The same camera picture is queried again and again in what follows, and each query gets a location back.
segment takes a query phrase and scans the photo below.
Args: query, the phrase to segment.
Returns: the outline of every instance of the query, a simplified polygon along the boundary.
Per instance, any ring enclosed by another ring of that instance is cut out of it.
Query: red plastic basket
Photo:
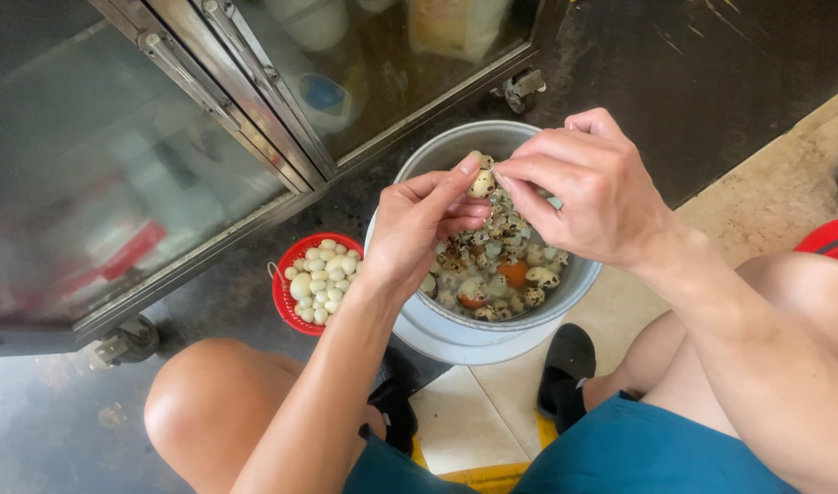
[[[285,251],[282,259],[279,260],[281,272],[284,273],[286,267],[293,265],[294,261],[302,258],[310,248],[318,247],[325,238],[330,238],[345,245],[346,249],[355,249],[361,254],[361,259],[364,258],[364,247],[355,240],[339,233],[316,233],[297,241],[290,249]],[[279,310],[282,319],[293,329],[310,336],[322,335],[324,326],[316,326],[312,322],[306,322],[294,313],[294,306],[297,305],[297,301],[291,296],[291,281],[286,279],[285,286],[282,287],[282,278],[275,272],[272,276],[272,301],[276,303],[276,309]]]

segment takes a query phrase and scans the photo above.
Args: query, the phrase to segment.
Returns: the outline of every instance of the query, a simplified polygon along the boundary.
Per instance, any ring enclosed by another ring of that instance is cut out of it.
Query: glass cabinet
[[[0,355],[75,350],[471,91],[553,0],[0,0]]]

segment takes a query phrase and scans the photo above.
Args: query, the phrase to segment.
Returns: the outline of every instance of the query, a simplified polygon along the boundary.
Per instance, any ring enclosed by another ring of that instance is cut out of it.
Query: cabinet handle
[[[203,3],[203,10],[205,11],[205,16],[215,23],[218,30],[223,33],[225,37],[227,37],[234,50],[238,52],[239,57],[242,59],[242,63],[248,67],[249,72],[251,72],[251,75],[254,77],[254,83],[261,86],[267,94],[271,95],[276,100],[277,104],[284,103],[285,101],[282,99],[282,94],[279,92],[279,89],[272,84],[271,80],[271,78],[278,77],[278,75],[276,75],[275,72],[271,75],[266,73],[266,70],[263,68],[263,64],[260,60],[258,60],[258,56],[255,55],[254,51],[251,47],[249,47],[245,38],[243,38],[242,34],[239,33],[239,29],[235,24],[233,24],[230,17],[227,16],[225,8],[218,2],[218,0],[208,0]]]
[[[224,105],[222,105],[221,102],[211,92],[209,92],[209,90],[207,90],[186,67],[184,67],[183,63],[178,60],[178,57],[176,57],[172,52],[172,49],[169,48],[169,44],[166,43],[165,39],[162,39],[156,32],[148,32],[144,34],[143,37],[148,48],[153,50],[153,55],[159,56],[160,60],[165,62],[172,70],[181,75],[184,82],[191,86],[196,94],[199,95],[200,99],[202,99],[202,102],[211,111],[220,115],[220,118],[224,118],[228,129],[233,132],[239,132],[242,129],[242,125],[239,123],[239,120],[233,118],[233,115],[231,115],[227,109],[224,108]]]

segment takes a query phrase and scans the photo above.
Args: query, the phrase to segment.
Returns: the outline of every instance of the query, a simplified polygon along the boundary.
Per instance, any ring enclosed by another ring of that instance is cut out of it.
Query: black sandal
[[[567,323],[556,330],[537,390],[538,415],[556,422],[556,431],[565,432],[587,410],[583,405],[583,380],[596,374],[593,340],[578,325]]]
[[[386,421],[386,442],[408,457],[413,457],[413,436],[419,421],[410,406],[407,387],[397,379],[389,379],[377,387],[367,400]]]

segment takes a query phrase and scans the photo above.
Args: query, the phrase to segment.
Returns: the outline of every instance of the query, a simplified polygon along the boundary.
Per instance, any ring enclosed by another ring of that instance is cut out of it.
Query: leg
[[[229,338],[200,341],[160,370],[145,426],[162,458],[199,494],[230,491],[303,365]],[[385,438],[379,410],[365,421]],[[358,459],[366,443],[355,433]]]
[[[802,321],[812,338],[838,359],[838,261],[789,252],[751,259],[737,273],[777,309]],[[588,410],[619,388],[736,435],[711,393],[681,321],[671,312],[639,334],[614,373],[587,381]]]

